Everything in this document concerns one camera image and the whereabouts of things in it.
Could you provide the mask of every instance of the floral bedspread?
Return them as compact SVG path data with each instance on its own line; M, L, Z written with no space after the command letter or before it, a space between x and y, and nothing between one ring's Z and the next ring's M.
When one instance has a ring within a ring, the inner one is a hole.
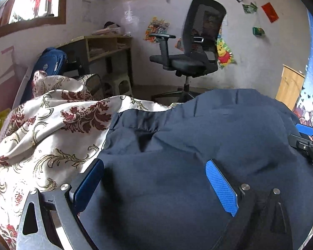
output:
M128 96L94 101L77 80L38 71L34 98L12 111L0 142L0 234L16 248L29 191L51 191L70 182L97 157L111 116L127 109L167 107Z

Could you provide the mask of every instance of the mesh backrest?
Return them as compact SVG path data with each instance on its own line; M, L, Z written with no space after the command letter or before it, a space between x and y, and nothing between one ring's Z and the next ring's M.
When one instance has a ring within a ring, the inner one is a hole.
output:
M225 8L214 0L193 0L182 34L184 53L216 54L216 40L225 14ZM194 42L202 38L202 43Z

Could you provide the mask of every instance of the wall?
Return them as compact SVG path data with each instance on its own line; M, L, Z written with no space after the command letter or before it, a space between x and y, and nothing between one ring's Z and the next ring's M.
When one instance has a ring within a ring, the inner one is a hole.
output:
M91 1L91 22L82 22L84 13L82 0L67 0L66 24L56 26L42 26L19 31L0 38L0 110L6 108L9 101L2 104L2 100L14 98L16 86L12 88L11 78L14 71L9 70L12 65L11 54L1 54L11 46L14 46L14 58L18 64L33 67L37 56L47 47L56 46L67 42L77 36L89 35L92 31L103 28L103 6L101 0Z
M126 1L131 1L133 14L139 18L139 29L134 36L134 81L136 84L160 84L182 86L184 77L178 78L172 71L149 62L150 55L159 54L158 45L144 41L145 30L153 16L170 22L169 33L180 37L191 0L107 0L106 20L121 22ZM237 65L229 65L213 74L191 79L193 87L255 88L275 97L286 64L296 70L304 70L309 54L310 34L307 10L300 0L244 0L255 1L259 6L259 22L266 38L257 38L252 27L257 22L254 15L245 14L236 0L217 0L227 10L228 26L223 27L223 38L231 48ZM270 23L260 8L271 2L279 20ZM171 54L180 53L174 48L176 40L169 40Z

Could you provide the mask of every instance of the blue backpack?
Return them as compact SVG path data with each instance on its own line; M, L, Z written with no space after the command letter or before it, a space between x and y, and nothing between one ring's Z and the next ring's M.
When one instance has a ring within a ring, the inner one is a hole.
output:
M37 60L27 86L24 90L20 104L32 99L32 81L37 70L43 70L48 76L64 73L64 66L67 63L67 54L53 47L46 48L41 57Z

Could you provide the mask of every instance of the black mesh chair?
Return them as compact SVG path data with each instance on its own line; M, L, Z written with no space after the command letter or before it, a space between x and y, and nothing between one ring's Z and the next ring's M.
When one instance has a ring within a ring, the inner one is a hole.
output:
M149 60L162 64L165 70L176 71L176 76L186 76L183 91L154 95L152 101L179 97L179 102L186 102L199 95L189 91L189 77L196 78L218 70L216 40L225 14L225 8L214 0L193 0L182 32L184 54L181 55L168 53L168 39L176 36L149 34L160 40L161 50L161 55L153 55Z

